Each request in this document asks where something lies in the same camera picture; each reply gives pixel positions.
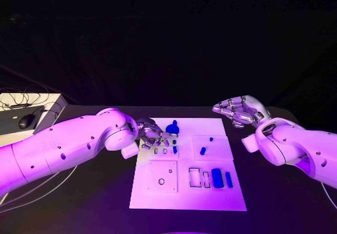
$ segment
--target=blue object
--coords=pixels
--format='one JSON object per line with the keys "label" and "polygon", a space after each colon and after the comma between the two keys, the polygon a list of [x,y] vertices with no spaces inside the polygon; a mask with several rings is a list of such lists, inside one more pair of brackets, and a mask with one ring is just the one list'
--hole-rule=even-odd
{"label": "blue object", "polygon": [[202,147],[202,151],[200,151],[200,154],[205,155],[205,152],[206,152],[206,148]]}
{"label": "blue object", "polygon": [[179,134],[179,127],[177,127],[177,121],[176,120],[173,121],[173,124],[170,124],[167,126],[166,132]]}
{"label": "blue object", "polygon": [[221,169],[212,169],[212,178],[213,178],[213,185],[215,188],[224,188],[224,177]]}
{"label": "blue object", "polygon": [[229,172],[226,172],[225,175],[226,175],[228,187],[232,188],[232,187],[234,187],[234,184],[232,184],[232,179],[231,179],[231,174],[229,174]]}

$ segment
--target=black table surface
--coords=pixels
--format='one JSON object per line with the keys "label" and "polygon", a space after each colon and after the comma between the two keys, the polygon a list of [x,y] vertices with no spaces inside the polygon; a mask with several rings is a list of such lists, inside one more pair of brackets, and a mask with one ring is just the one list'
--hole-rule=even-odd
{"label": "black table surface", "polygon": [[[58,122],[94,115],[104,108],[68,106]],[[133,118],[224,119],[248,211],[130,209],[137,157],[124,160],[120,151],[104,149],[97,158],[78,166],[64,185],[45,198],[0,214],[2,234],[337,233],[337,211],[320,182],[296,167],[274,166],[260,152],[248,153],[241,139],[254,132],[251,126],[235,129],[228,118],[213,113],[211,107],[117,108]],[[275,117],[297,122],[287,110],[275,107],[268,109]],[[69,172],[62,172],[45,187],[23,200],[13,202],[13,206],[44,195]],[[13,191],[9,199],[44,180]]]}

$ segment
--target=computer mouse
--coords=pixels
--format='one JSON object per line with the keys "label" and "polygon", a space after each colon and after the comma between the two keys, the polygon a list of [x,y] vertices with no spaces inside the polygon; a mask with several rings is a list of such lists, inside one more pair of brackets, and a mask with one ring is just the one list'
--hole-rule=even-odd
{"label": "computer mouse", "polygon": [[20,121],[19,121],[19,128],[20,129],[26,129],[32,122],[33,122],[33,119],[35,119],[35,115],[33,114],[28,114],[22,117]]}

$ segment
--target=robotic hand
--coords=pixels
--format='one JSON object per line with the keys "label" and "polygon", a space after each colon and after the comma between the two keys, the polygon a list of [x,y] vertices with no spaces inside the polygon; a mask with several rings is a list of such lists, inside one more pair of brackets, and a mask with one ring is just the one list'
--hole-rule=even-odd
{"label": "robotic hand", "polygon": [[231,98],[213,106],[226,115],[234,127],[251,124],[255,134],[242,139],[249,152],[261,151],[277,166],[290,164],[304,173],[337,188],[337,135],[306,130],[283,118],[272,118],[262,103],[249,95]]}
{"label": "robotic hand", "polygon": [[162,142],[169,146],[167,138],[177,138],[177,134],[163,132],[150,118],[136,121],[117,108],[58,123],[23,141],[0,147],[0,197],[92,159],[104,147],[121,150],[127,159],[140,151],[136,139],[143,139],[141,147],[150,149]]}

